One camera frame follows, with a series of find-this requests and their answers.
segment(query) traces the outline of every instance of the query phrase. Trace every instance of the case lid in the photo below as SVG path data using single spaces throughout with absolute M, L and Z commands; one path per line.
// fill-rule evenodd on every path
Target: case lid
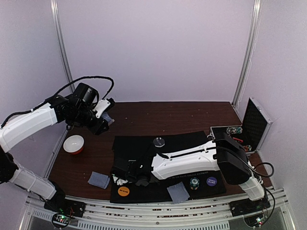
M 250 98 L 243 118 L 242 128 L 253 150 L 257 149 L 269 122 L 269 117 L 258 102 Z

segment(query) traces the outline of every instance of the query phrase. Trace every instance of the dark brown table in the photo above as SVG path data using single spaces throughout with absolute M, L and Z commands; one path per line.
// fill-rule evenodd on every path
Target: dark brown table
M 86 128 L 74 128 L 68 133 L 84 137 L 84 150 L 70 155 L 61 148 L 53 165 L 50 180 L 55 181 L 67 195 L 110 200 L 111 186 L 104 190 L 87 183 L 92 171 L 110 174 L 113 165 L 112 145 L 115 136 L 159 136 L 205 131 L 211 126 L 240 125 L 235 111 L 228 102 L 138 102 L 116 103 L 109 111 L 115 123 L 110 130 L 94 136 Z M 258 154 L 250 157 L 253 165 L 261 162 Z M 257 168 L 266 174 L 265 168 Z M 263 178 L 271 186 L 269 178 Z M 227 193 L 243 193 L 239 186 L 226 184 Z

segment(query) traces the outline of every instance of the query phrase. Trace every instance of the black foam lining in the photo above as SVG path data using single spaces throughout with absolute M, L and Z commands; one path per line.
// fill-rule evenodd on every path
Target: black foam lining
M 251 99 L 249 99 L 242 128 L 253 150 L 257 148 L 267 125 L 268 122 L 263 117 L 261 111 L 259 111 Z

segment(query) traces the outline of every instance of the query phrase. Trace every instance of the circular label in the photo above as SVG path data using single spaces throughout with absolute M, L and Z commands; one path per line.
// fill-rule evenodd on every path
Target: circular label
M 130 190 L 129 190 L 127 187 L 120 187 L 120 188 L 118 189 L 118 194 L 119 194 L 120 196 L 128 196 L 129 193 L 130 193 Z
M 207 185 L 209 186 L 215 186 L 217 184 L 217 179 L 215 177 L 209 177 L 207 179 Z

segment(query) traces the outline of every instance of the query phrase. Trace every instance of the aluminum case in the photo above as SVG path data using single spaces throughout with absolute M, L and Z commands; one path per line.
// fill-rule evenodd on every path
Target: aluminum case
M 232 136 L 243 139 L 242 145 L 251 145 L 252 150 L 247 152 L 248 155 L 251 155 L 260 150 L 272 124 L 272 120 L 257 100 L 249 98 L 241 126 L 213 126 L 210 127 L 210 136 L 215 139 L 215 133 L 226 132 L 227 127 L 242 127 L 242 134 Z

